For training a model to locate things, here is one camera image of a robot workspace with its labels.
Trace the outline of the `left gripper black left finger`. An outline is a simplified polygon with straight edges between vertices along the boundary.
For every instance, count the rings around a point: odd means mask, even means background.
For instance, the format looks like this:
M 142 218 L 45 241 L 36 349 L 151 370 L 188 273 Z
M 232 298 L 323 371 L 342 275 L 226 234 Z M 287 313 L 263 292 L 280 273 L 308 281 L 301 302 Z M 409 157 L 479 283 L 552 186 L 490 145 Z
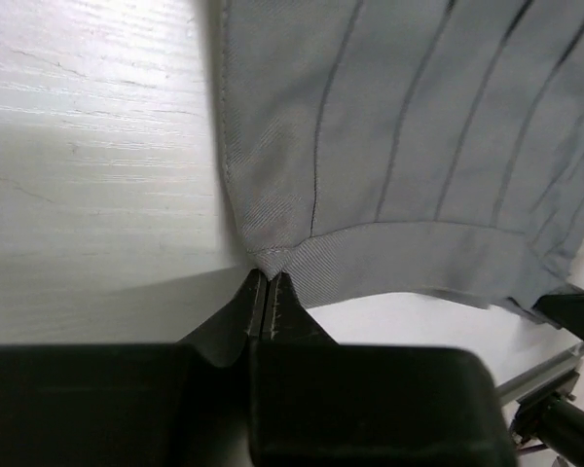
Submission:
M 247 466 L 244 350 L 267 279 L 174 343 L 0 345 L 0 466 Z

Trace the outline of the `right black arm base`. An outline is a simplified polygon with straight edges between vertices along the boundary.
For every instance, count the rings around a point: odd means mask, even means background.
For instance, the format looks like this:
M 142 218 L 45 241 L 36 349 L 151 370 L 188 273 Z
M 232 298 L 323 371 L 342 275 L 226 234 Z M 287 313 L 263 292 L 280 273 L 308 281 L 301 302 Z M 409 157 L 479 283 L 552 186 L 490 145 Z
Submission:
M 572 394 L 579 377 L 570 370 L 518 400 L 509 425 L 518 455 L 550 450 L 559 466 L 584 466 L 584 411 Z

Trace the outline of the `grey pleated skirt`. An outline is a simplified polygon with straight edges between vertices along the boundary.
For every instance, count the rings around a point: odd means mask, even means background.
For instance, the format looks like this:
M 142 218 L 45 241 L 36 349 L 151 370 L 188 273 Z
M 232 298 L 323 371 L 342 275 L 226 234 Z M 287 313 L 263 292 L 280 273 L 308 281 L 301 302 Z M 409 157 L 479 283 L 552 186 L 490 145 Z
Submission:
M 226 1 L 222 173 L 303 305 L 541 321 L 584 238 L 584 1 Z

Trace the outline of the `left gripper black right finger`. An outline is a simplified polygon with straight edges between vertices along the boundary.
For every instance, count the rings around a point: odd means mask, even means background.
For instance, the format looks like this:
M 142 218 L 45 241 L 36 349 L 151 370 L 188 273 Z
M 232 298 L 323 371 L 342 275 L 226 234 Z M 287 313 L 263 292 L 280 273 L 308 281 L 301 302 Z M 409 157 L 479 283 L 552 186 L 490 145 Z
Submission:
M 291 279 L 259 277 L 248 330 L 257 466 L 512 466 L 481 359 L 462 349 L 340 344 Z

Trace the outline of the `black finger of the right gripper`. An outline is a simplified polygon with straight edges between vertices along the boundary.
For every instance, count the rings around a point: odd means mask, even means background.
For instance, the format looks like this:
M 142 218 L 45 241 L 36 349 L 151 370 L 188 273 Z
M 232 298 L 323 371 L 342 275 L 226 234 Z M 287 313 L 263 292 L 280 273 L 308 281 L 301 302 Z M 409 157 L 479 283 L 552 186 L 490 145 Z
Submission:
M 543 296 L 534 309 L 584 342 L 584 291 Z

